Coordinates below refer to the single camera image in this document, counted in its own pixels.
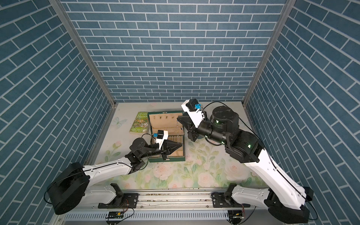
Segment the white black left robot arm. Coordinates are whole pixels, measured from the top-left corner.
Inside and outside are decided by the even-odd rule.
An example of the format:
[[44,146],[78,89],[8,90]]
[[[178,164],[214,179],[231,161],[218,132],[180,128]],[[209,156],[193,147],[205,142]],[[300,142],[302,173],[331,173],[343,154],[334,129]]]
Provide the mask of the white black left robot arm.
[[128,207],[125,196],[117,184],[110,188],[93,188],[93,185],[107,179],[128,175],[141,170],[143,158],[160,155],[166,160],[181,148],[182,144],[171,140],[157,139],[155,144],[147,144],[137,138],[129,147],[130,152],[115,161],[83,166],[76,162],[69,165],[46,189],[55,214],[62,215],[79,205],[98,203],[100,209]]

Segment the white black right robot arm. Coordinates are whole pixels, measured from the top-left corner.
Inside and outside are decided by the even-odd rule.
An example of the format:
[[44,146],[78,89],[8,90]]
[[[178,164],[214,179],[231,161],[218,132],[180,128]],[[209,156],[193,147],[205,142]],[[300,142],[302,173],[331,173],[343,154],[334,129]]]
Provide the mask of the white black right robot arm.
[[313,200],[314,191],[296,183],[273,161],[257,135],[239,128],[239,115],[228,106],[213,109],[207,117],[196,99],[186,100],[183,115],[177,120],[187,130],[188,138],[199,136],[225,147],[226,153],[255,172],[267,185],[265,189],[246,188],[230,184],[223,199],[230,207],[248,204],[267,211],[286,224],[304,224],[310,220],[306,203]]

